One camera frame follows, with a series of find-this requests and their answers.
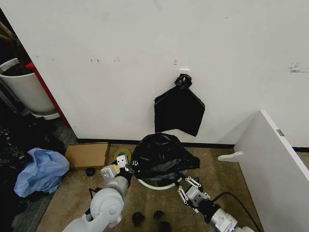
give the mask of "blue plastic bag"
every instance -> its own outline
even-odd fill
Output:
[[[20,197],[34,191],[53,193],[61,183],[61,177],[69,170],[69,162],[58,152],[34,148],[28,151],[33,162],[28,163],[18,175],[14,187]]]

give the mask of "plastic bag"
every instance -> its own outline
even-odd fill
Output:
[[[179,129],[196,136],[205,105],[190,89],[191,77],[181,74],[175,87],[154,100],[155,132]]]
[[[58,152],[34,148],[28,153],[33,162],[28,163],[18,175],[14,191],[27,197],[34,191],[53,193],[61,183],[61,177],[69,170],[69,162]]]
[[[199,158],[188,152],[174,135],[156,133],[147,135],[132,155],[137,179],[159,181],[176,180],[180,172],[199,168]]]

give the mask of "white panel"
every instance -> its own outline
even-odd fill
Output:
[[[309,171],[265,111],[234,150],[265,232],[309,231]]]
[[[0,2],[79,138],[153,133],[154,98],[189,68],[206,111],[181,141],[234,144],[265,108],[309,146],[308,0]]]

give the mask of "cardboard box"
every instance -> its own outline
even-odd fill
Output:
[[[88,143],[68,146],[65,157],[70,163],[70,170],[85,170],[87,168],[101,169],[107,164],[109,144]]]

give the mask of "carpet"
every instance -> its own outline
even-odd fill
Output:
[[[109,163],[112,155],[120,148],[133,152],[135,145],[113,145],[110,147]],[[234,193],[247,207],[253,218],[258,222],[254,204],[249,194],[246,182],[238,163],[218,162],[217,157],[233,153],[232,149],[187,148],[194,156],[200,158],[200,169],[189,170],[186,175],[199,177],[204,191],[213,199],[223,191]],[[81,217],[90,207],[88,188],[103,187],[104,181],[99,171],[92,177],[87,177],[84,171],[68,172],[57,192],[54,194],[38,228],[37,232],[60,232],[73,219]],[[240,204],[230,196],[223,196],[217,203],[238,222],[239,226],[249,226],[256,231],[249,217]],[[164,212],[161,220],[154,219],[156,210]],[[134,227],[132,215],[140,211],[145,219],[138,227]],[[151,190],[132,178],[131,186],[126,196],[122,221],[109,232],[157,232],[160,221],[167,221],[171,231],[203,231],[212,232],[213,227],[204,222],[201,214],[196,214],[191,208],[184,206],[176,187],[164,191]]]

